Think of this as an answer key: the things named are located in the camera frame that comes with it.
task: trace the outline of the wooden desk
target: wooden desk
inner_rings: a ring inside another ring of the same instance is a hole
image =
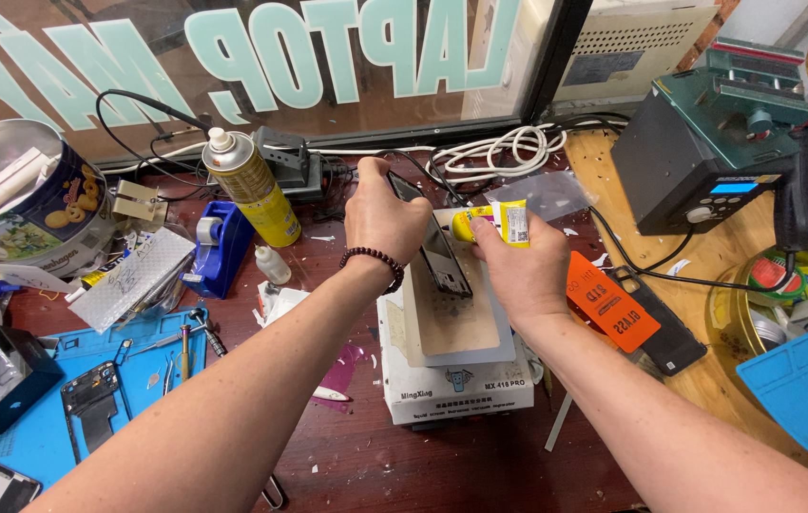
[[[424,160],[425,155],[418,156]],[[563,169],[551,158],[546,170]],[[443,207],[438,191],[408,161],[393,162],[395,172],[422,181],[433,204]],[[165,196],[192,191],[173,180],[149,177],[145,184],[159,184]],[[355,188],[351,185],[349,196]],[[186,200],[170,207],[170,220],[193,232],[207,200]],[[337,270],[344,251],[344,226],[313,223],[313,207],[296,208],[303,224],[303,238],[279,249],[293,270],[291,287],[313,290]],[[588,213],[555,221],[557,228],[572,228],[572,249],[595,260],[605,251]],[[311,236],[334,236],[331,242]],[[246,257],[226,300],[209,299],[212,320],[221,326],[227,349],[259,331],[250,314],[258,308],[257,284],[264,276]],[[197,297],[187,292],[183,306]],[[12,326],[36,335],[78,330],[84,323],[59,297],[50,301],[33,290],[16,294],[10,304]],[[366,355],[380,357],[376,339],[377,315],[369,308],[348,336]],[[210,348],[208,364],[216,360]],[[640,502],[613,456],[576,406],[568,413],[552,453],[544,443],[557,417],[565,391],[554,383],[552,402],[543,386],[535,387],[535,406],[508,414],[461,419],[427,431],[391,425],[380,384],[381,367],[372,360],[359,361],[348,395],[352,414],[309,402],[274,474],[289,497],[287,511],[429,511],[497,508],[515,511],[616,511]],[[318,465],[318,473],[312,468]],[[255,511],[267,511],[263,501]]]
[[[595,207],[620,237],[629,257],[637,258],[636,264],[644,266],[669,254],[683,236],[644,237],[638,234],[626,192],[610,157],[615,140],[615,135],[605,136],[603,131],[576,133],[570,136],[566,152],[578,180],[589,192],[599,196]],[[717,228],[693,237],[673,262],[655,270],[667,272],[676,260],[686,258],[692,263],[685,266],[679,276],[717,279],[726,269],[773,246],[772,201],[772,193],[766,192]],[[606,233],[603,239],[613,261],[622,263],[622,257]],[[705,302],[710,290],[707,286],[647,276],[644,280],[696,339],[709,343],[705,329]],[[746,400],[724,374],[711,347],[705,357],[666,382],[708,413],[808,467],[808,451]]]

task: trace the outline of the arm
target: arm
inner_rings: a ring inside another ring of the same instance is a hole
[[[808,470],[706,414],[579,326],[566,304],[566,238],[529,215],[530,248],[474,218],[512,326],[556,373],[655,511],[808,511]]]
[[[346,205],[351,247],[407,263],[432,211],[395,198],[388,163],[363,159]],[[356,319],[391,283],[354,256],[302,303],[110,438],[28,511],[251,511]]]

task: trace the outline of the white box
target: white box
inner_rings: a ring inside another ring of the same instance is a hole
[[[410,367],[400,348],[404,312],[398,291],[378,298],[378,337],[382,349],[385,402],[395,425],[491,414],[534,406],[534,383],[524,350],[515,344],[514,361]]]

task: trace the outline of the glue bottle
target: glue bottle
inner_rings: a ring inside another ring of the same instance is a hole
[[[281,256],[268,246],[255,247],[255,264],[274,285],[284,285],[293,275]]]

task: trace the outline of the tape dispenser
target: tape dispenser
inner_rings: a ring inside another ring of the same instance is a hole
[[[213,201],[204,207],[195,228],[195,262],[180,278],[202,297],[225,299],[255,229],[233,202]]]

